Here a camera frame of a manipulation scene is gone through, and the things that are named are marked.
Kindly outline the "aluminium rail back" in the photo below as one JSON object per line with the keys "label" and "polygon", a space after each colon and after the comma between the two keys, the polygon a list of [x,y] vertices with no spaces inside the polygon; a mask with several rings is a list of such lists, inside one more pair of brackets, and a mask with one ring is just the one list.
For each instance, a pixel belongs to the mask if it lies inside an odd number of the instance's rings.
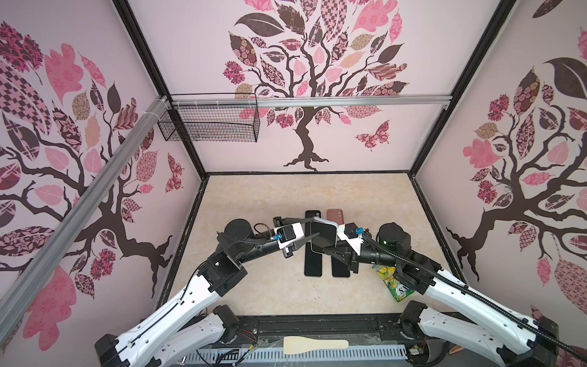
{"label": "aluminium rail back", "polygon": [[338,96],[338,97],[295,97],[268,98],[257,97],[245,99],[178,99],[173,106],[229,106],[243,108],[282,108],[282,107],[320,107],[320,106],[407,106],[407,105],[441,105],[448,106],[450,95],[398,95],[398,96]]}

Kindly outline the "black vertical frame post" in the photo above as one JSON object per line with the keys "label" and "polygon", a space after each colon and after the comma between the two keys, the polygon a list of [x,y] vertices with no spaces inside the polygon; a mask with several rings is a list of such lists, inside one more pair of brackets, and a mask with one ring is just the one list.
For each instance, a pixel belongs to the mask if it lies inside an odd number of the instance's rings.
{"label": "black vertical frame post", "polygon": [[[122,20],[122,23],[124,24],[124,27],[130,36],[131,41],[134,44],[135,49],[137,50],[138,55],[142,60],[142,64],[144,65],[145,70],[147,71],[148,76],[150,77],[158,95],[166,97],[169,104],[171,104],[174,102],[174,100],[171,97],[170,90],[168,89],[168,86],[164,81],[164,77],[157,65],[156,60],[154,59],[154,55],[148,46],[148,42],[142,32],[142,29],[140,28],[138,20],[133,10],[131,9],[130,1],[113,0],[113,5],[116,9],[116,12],[118,12],[119,18]],[[178,131],[180,140],[183,142],[183,145],[186,148],[186,152],[188,153],[188,156],[194,168],[196,169],[198,176],[201,180],[205,180],[207,177],[206,169],[204,168],[203,163],[197,154],[197,150],[195,149],[194,144],[191,142],[191,140],[188,139],[187,130],[185,129],[183,121],[174,107],[169,107],[169,110],[171,110],[171,121],[174,123],[175,128]]]}

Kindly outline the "aluminium rail left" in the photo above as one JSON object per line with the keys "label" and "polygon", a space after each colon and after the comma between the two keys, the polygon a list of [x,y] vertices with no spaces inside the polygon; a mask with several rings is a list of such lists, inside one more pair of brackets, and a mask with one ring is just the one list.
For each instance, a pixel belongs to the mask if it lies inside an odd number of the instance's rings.
{"label": "aluminium rail left", "polygon": [[142,114],[138,126],[133,128],[125,141],[109,159],[96,179],[82,195],[55,229],[48,243],[30,265],[22,272],[9,292],[1,300],[1,342],[4,343],[26,313],[28,307],[40,293],[54,269],[60,264],[65,253],[75,242],[85,224],[113,186],[124,166],[131,160],[151,128],[168,109],[168,98],[158,96]]}

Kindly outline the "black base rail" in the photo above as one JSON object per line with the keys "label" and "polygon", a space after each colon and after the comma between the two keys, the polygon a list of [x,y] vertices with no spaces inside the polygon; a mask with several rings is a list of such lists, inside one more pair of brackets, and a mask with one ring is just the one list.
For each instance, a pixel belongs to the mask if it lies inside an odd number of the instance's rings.
{"label": "black base rail", "polygon": [[207,316],[198,316],[177,332],[157,341],[144,335],[132,342],[135,357],[102,356],[105,366],[170,366],[200,347],[237,343],[260,344],[261,336],[356,336],[377,333],[383,341],[414,345],[426,338],[443,339],[478,353],[498,365],[509,366],[515,355],[498,339],[476,324],[439,313],[412,302],[401,314],[314,315],[237,318],[226,305]]}

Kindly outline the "green candy bag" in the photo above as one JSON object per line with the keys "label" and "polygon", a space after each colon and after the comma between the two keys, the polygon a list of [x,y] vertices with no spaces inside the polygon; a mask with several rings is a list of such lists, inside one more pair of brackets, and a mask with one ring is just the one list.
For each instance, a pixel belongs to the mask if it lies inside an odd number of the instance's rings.
{"label": "green candy bag", "polygon": [[380,279],[385,283],[386,288],[389,290],[391,296],[397,301],[397,303],[402,302],[404,299],[414,293],[414,290],[404,286],[394,277],[395,267],[373,265],[372,268],[376,271]]}

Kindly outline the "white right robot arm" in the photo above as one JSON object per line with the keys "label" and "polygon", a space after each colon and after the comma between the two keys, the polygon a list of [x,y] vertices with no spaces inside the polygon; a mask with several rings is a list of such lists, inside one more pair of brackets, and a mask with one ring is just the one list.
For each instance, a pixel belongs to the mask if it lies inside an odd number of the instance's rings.
{"label": "white right robot arm", "polygon": [[385,223],[376,236],[354,223],[310,224],[313,244],[357,272],[359,264],[391,266],[401,285],[461,314],[446,316],[422,302],[405,307],[399,327],[408,339],[431,336],[475,352],[499,366],[555,366],[558,326],[507,309],[411,248],[411,236]]}

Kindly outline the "purple smartphone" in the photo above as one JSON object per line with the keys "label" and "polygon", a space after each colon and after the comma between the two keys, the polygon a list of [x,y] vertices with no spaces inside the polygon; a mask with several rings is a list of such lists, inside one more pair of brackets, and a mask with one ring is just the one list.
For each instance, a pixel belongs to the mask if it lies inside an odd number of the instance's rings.
{"label": "purple smartphone", "polygon": [[350,270],[348,266],[336,258],[331,258],[331,269],[333,278],[349,278]]}

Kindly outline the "pink phone case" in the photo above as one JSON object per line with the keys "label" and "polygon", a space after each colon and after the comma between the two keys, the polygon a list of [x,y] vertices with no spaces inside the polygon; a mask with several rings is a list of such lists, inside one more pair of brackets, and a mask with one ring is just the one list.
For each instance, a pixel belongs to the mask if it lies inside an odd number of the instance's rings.
{"label": "pink phone case", "polygon": [[345,223],[344,214],[341,209],[328,209],[327,220],[336,223],[338,226]]}

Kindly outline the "black phone case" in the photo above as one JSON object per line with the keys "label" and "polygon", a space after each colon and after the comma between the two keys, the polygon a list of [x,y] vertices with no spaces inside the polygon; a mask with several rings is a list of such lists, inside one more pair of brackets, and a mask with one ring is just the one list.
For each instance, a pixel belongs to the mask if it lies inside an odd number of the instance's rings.
{"label": "black phone case", "polygon": [[305,219],[306,220],[315,220],[316,218],[321,219],[322,213],[320,210],[311,209],[305,212]]}

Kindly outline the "beige wooden spatula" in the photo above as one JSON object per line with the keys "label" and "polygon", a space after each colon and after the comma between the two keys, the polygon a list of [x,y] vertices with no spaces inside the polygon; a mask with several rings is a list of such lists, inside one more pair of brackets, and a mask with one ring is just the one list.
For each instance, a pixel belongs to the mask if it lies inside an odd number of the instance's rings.
{"label": "beige wooden spatula", "polygon": [[305,336],[286,336],[283,340],[285,355],[293,356],[317,350],[345,350],[349,341],[345,339],[312,339]]}

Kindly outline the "aluminium rail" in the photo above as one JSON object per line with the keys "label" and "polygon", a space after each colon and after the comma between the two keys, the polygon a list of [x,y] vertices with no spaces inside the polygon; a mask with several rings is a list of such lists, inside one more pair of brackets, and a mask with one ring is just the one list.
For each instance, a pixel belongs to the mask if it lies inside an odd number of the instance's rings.
{"label": "aluminium rail", "polygon": [[138,126],[133,128],[125,141],[109,159],[96,179],[82,195],[55,229],[48,243],[30,265],[22,272],[9,292],[1,300],[1,342],[4,343],[26,313],[28,307],[40,293],[54,269],[60,264],[65,253],[75,242],[85,224],[113,186],[124,166],[131,160],[151,128],[168,109],[168,98],[158,96],[142,114]]}
{"label": "aluminium rail", "polygon": [[245,99],[178,99],[173,106],[229,106],[243,108],[282,108],[282,107],[320,107],[320,106],[407,106],[407,105],[441,105],[448,106],[450,95],[398,95],[398,96],[338,96],[338,97],[295,97],[268,98],[257,97]]}

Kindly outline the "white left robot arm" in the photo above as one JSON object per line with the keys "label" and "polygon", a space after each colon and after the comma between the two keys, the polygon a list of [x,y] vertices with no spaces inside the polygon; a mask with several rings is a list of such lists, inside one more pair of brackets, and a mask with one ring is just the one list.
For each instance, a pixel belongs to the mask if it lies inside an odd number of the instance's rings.
{"label": "white left robot arm", "polygon": [[283,252],[289,258],[313,239],[311,218],[275,218],[275,228],[260,234],[244,219],[229,222],[217,235],[215,252],[197,266],[186,285],[163,306],[119,336],[95,344],[102,366],[172,366],[192,350],[231,342],[238,318],[226,305],[203,311],[232,290],[247,274],[244,263]]}

